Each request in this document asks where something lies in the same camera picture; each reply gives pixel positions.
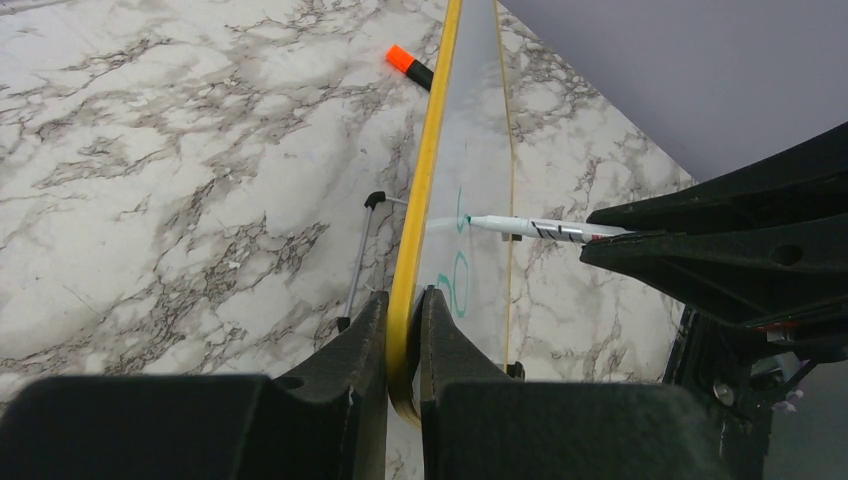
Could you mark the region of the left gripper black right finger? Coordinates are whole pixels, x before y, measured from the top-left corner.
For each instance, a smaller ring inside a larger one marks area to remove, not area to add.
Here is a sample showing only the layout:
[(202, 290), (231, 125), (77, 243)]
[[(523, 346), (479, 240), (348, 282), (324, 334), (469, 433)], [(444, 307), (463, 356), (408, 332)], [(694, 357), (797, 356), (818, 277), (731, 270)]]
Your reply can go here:
[(685, 390), (527, 382), (507, 375), (428, 287), (420, 323), (429, 479), (725, 479), (704, 409)]

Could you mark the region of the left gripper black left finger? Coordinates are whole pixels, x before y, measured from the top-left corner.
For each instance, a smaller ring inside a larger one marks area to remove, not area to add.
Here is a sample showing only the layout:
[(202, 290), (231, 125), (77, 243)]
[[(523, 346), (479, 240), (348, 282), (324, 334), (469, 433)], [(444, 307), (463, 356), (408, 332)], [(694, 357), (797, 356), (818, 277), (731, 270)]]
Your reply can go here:
[(5, 479), (380, 479), (388, 296), (265, 374), (55, 376), (1, 418)]

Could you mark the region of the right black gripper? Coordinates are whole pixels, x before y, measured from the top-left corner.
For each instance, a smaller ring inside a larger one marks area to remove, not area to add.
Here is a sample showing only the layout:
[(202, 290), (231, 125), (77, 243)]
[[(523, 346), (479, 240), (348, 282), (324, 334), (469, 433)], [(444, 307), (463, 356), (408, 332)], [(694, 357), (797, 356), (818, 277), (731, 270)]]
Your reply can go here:
[(764, 331), (734, 327), (846, 320), (846, 212), (842, 124), (685, 190), (588, 217), (631, 231), (722, 232), (625, 235), (588, 244), (580, 259), (689, 306), (662, 382), (685, 389), (706, 411), (734, 479), (763, 477), (774, 412), (790, 409), (815, 367), (847, 359), (843, 333), (782, 345)]

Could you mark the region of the green-capped whiteboard marker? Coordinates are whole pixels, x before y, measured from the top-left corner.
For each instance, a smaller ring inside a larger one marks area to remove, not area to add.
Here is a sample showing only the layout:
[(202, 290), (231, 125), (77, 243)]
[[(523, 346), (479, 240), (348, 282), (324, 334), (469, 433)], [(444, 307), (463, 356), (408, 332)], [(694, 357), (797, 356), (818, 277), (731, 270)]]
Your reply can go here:
[(505, 234), (510, 237), (531, 237), (577, 244), (588, 244), (604, 238), (631, 234), (631, 231), (621, 227), (563, 222), (551, 219), (467, 215), (465, 220), (472, 227)]

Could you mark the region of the yellow-framed whiteboard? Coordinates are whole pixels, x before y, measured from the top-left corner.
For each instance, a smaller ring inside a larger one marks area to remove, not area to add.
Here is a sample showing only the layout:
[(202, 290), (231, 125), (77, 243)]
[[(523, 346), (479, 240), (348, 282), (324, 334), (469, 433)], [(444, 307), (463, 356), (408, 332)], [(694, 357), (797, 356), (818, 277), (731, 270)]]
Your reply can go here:
[(462, 333), (508, 362), (511, 240), (472, 216), (513, 211), (514, 152), (498, 8), (452, 1), (443, 24), (390, 289), (386, 367), (395, 412), (418, 425), (414, 313), (439, 289)]

